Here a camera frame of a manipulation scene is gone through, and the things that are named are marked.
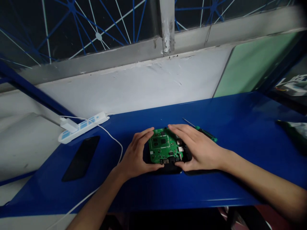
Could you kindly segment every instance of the black phone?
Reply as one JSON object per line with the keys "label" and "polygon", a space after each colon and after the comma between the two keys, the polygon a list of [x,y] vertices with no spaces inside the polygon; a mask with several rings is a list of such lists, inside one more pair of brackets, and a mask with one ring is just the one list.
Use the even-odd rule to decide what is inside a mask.
{"label": "black phone", "polygon": [[83,140],[76,155],[66,170],[62,182],[76,180],[83,177],[94,156],[100,136],[90,137]]}

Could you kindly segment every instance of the blue desk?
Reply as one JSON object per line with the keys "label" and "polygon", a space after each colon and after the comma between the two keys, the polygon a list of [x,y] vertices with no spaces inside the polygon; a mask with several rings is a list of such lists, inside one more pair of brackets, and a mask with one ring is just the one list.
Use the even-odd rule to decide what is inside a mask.
{"label": "blue desk", "polygon": [[[218,144],[260,167],[307,188],[307,157],[301,156],[275,120],[306,122],[295,111],[258,92],[113,115],[103,126],[124,150],[135,132],[183,123],[182,117],[210,131]],[[61,182],[83,139],[101,139],[86,176]],[[20,190],[0,216],[63,214],[96,189],[116,166],[120,146],[97,127],[61,144]],[[121,188],[110,211],[202,208],[259,204],[250,192],[224,173],[198,176],[142,175]]]}

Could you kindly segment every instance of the screwdriver shaft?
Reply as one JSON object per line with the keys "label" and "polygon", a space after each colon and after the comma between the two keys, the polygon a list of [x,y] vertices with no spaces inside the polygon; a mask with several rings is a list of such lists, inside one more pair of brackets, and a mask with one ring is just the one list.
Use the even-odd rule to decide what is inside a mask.
{"label": "screwdriver shaft", "polygon": [[190,125],[192,125],[195,128],[195,125],[193,125],[191,122],[187,121],[186,119],[182,118],[183,120],[185,120],[187,123],[189,123]]}

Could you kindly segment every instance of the forearm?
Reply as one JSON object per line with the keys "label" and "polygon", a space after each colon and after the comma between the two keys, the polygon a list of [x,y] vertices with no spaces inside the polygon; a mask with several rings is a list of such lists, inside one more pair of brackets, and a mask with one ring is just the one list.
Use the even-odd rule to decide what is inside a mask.
{"label": "forearm", "polygon": [[73,219],[67,230],[98,230],[119,189],[126,181],[114,168],[107,179]]}
{"label": "forearm", "polygon": [[231,152],[221,168],[264,197],[285,217],[300,221],[306,214],[307,191]]}

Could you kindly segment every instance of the green panel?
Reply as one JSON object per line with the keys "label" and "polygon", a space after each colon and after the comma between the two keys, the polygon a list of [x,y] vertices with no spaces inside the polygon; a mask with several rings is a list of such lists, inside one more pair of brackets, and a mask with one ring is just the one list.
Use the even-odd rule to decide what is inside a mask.
{"label": "green panel", "polygon": [[237,45],[229,58],[214,97],[252,91],[296,34],[265,37]]}

